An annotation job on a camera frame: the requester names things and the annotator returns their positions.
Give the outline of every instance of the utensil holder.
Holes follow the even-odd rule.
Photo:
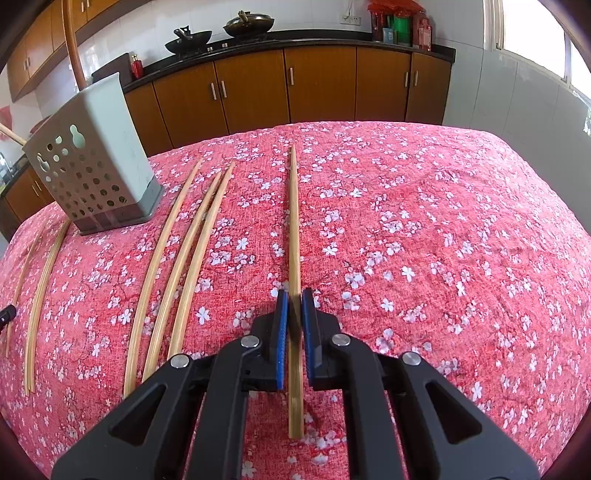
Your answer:
[[[135,131],[119,73],[75,95],[22,149],[81,235],[154,216],[163,188]]]

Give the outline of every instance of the frying pan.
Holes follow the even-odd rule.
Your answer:
[[[275,23],[269,15],[252,14],[240,10],[236,18],[232,18],[223,28],[231,37],[248,37],[268,32]]]

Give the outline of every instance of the bamboo strip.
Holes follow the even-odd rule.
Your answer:
[[[207,218],[205,219],[201,234],[199,235],[199,241],[195,247],[191,266],[189,267],[189,273],[187,273],[183,293],[178,304],[177,316],[174,319],[173,335],[170,340],[170,346],[168,347],[167,358],[171,358],[177,353],[180,353],[183,348],[184,334],[187,329],[187,319],[189,318],[189,310],[191,309],[193,294],[195,293],[195,285],[199,278],[199,272],[201,271],[201,265],[203,263],[203,258],[205,257],[205,250],[212,234],[213,225],[217,218],[217,212],[222,204],[222,198],[226,193],[228,182],[232,177],[234,165],[234,162],[230,163],[230,166],[223,177],[222,183],[217,190],[212,206],[207,213]]]
[[[56,240],[53,242],[41,278],[35,292],[35,298],[33,300],[33,307],[31,309],[31,316],[29,317],[29,328],[27,332],[27,344],[25,347],[25,394],[35,393],[35,350],[37,348],[37,332],[39,330],[39,319],[41,317],[41,309],[43,308],[43,300],[45,299],[45,293],[47,286],[49,285],[49,279],[51,277],[51,271],[53,265],[56,263],[57,255],[60,252],[60,248],[66,233],[70,227],[70,219],[66,220],[61,226],[57,233]]]
[[[74,30],[73,1],[61,0],[61,17],[63,19],[64,37],[68,56],[70,57],[70,65],[72,65],[72,71],[74,72],[74,80],[78,85],[78,90],[82,91],[87,85],[80,62],[80,55],[78,54],[78,43],[76,42],[76,31]]]
[[[290,168],[290,302],[295,318],[291,319],[288,346],[289,436],[304,436],[304,372],[301,358],[301,274],[300,274],[300,205],[296,146],[291,146]]]
[[[27,143],[27,141],[23,137],[19,137],[15,132],[10,130],[6,125],[2,125],[0,123],[0,132],[6,135],[8,138],[12,138],[16,143],[18,143],[21,147]]]
[[[174,202],[172,210],[164,224],[164,228],[160,233],[160,238],[154,249],[152,260],[148,266],[148,272],[144,278],[144,284],[142,285],[141,293],[139,294],[138,306],[135,310],[134,322],[131,327],[131,335],[129,336],[129,348],[127,350],[127,362],[125,364],[125,382],[123,387],[123,396],[127,397],[130,393],[135,390],[135,376],[138,370],[138,352],[139,352],[139,341],[142,335],[142,328],[144,326],[144,319],[146,311],[148,310],[148,303],[150,302],[150,295],[154,286],[154,280],[156,279],[156,273],[158,273],[158,267],[160,266],[160,260],[164,253],[164,248],[168,242],[170,232],[173,230],[174,223],[177,219],[178,213],[183,206],[183,202],[189,187],[193,183],[193,179],[197,174],[197,171],[201,168],[203,160],[197,162],[193,171],[189,174],[189,177],[185,181],[181,192],[178,194],[176,201]]]
[[[166,327],[168,315],[170,314],[170,309],[173,306],[174,294],[177,291],[178,281],[181,278],[183,268],[187,258],[189,257],[191,247],[193,246],[193,241],[197,236],[197,232],[199,231],[201,224],[205,220],[207,208],[209,207],[209,203],[211,202],[213,194],[217,190],[217,186],[219,185],[221,178],[222,172],[219,172],[213,179],[212,184],[208,188],[207,193],[205,194],[205,197],[199,206],[199,210],[197,210],[197,213],[193,218],[191,226],[189,227],[189,231],[187,231],[187,235],[185,236],[181,249],[178,252],[177,259],[174,262],[174,268],[170,274],[170,278],[168,279],[166,291],[164,292],[162,302],[160,303],[160,309],[158,310],[158,317],[156,318],[154,329],[152,330],[152,335],[150,337],[150,347],[148,348],[148,356],[144,366],[144,376],[142,378],[142,382],[145,382],[147,379],[149,379],[149,377],[156,370],[158,355],[160,354],[160,346],[162,345],[162,337],[164,336],[164,329]]]
[[[41,230],[39,230],[39,233],[35,236],[35,240],[33,240],[33,243],[31,244],[31,248],[29,249],[29,252],[27,254],[27,258],[25,259],[25,263],[22,266],[21,275],[20,275],[20,277],[18,279],[18,283],[17,283],[17,288],[14,291],[14,295],[12,297],[12,304],[15,307],[17,306],[18,298],[21,296],[22,286],[25,283],[25,277],[27,276],[27,272],[29,271],[29,265],[31,263],[31,259],[33,258],[33,252],[35,251],[37,244],[39,243],[39,240],[43,234],[43,230],[45,230],[45,223],[41,227]],[[10,345],[10,337],[12,336],[13,322],[10,322],[8,324],[8,326],[6,327],[6,351],[4,353],[4,356],[6,358],[8,358],[8,351],[10,350],[9,345]]]

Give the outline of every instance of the pink blanket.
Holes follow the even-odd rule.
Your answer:
[[[27,221],[0,262],[10,303],[28,248],[0,405],[20,444],[52,465],[122,398],[125,359],[152,251],[198,158],[206,161],[162,258],[144,322],[138,379],[184,235],[212,176],[233,179],[209,243],[184,351],[215,353],[274,307],[288,278],[288,157],[300,168],[302,283],[345,332],[374,350],[413,349],[547,469],[589,402],[591,242],[566,205],[491,134],[383,122],[321,122],[231,135],[151,159],[166,193],[148,224],[80,237],[72,226],[45,297],[36,393],[24,395],[28,317],[65,214]],[[171,312],[174,318],[176,306]],[[161,349],[168,349],[170,321]],[[4,352],[5,334],[0,338]],[[342,479],[342,399],[306,389],[306,436],[287,437],[287,395],[252,395],[242,476]]]

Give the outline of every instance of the kitchen cabinet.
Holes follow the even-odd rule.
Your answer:
[[[286,48],[291,122],[353,120],[355,64],[355,47]]]
[[[51,42],[53,43],[53,51],[60,48],[65,41],[64,21],[61,16],[61,0],[54,0],[51,4]]]
[[[156,80],[154,89],[174,148],[228,134],[213,62]]]
[[[88,21],[92,20],[98,14],[104,12],[118,0],[86,0],[86,17]]]
[[[406,121],[441,125],[447,103],[452,65],[422,53],[413,53]]]
[[[26,33],[29,77],[43,65],[53,53],[51,40],[51,5],[35,19]]]
[[[27,167],[10,187],[5,200],[21,222],[54,201],[32,167]]]
[[[88,22],[86,10],[89,0],[70,0],[72,2],[72,23],[74,31],[77,32]]]
[[[410,66],[410,53],[358,47],[355,119],[404,122]]]
[[[126,93],[125,101],[146,155],[151,157],[172,149],[173,145],[164,125],[154,85],[148,83]],[[180,115],[183,105],[178,105],[178,108]]]
[[[216,60],[215,68],[231,134],[290,122],[283,50]]]
[[[29,81],[26,37],[25,35],[21,39],[8,59],[8,84],[12,98],[15,98]]]

